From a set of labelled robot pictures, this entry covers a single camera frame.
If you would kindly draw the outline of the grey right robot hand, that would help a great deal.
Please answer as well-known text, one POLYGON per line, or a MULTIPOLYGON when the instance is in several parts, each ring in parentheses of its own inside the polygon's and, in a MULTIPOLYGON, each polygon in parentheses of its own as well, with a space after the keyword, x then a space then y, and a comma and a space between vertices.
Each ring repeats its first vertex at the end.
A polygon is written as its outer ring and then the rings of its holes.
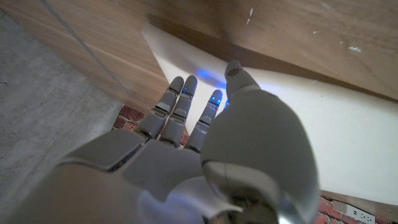
POLYGON ((237 60, 184 146, 197 79, 175 78, 132 130, 63 156, 8 223, 313 223, 312 147, 295 112, 237 60))

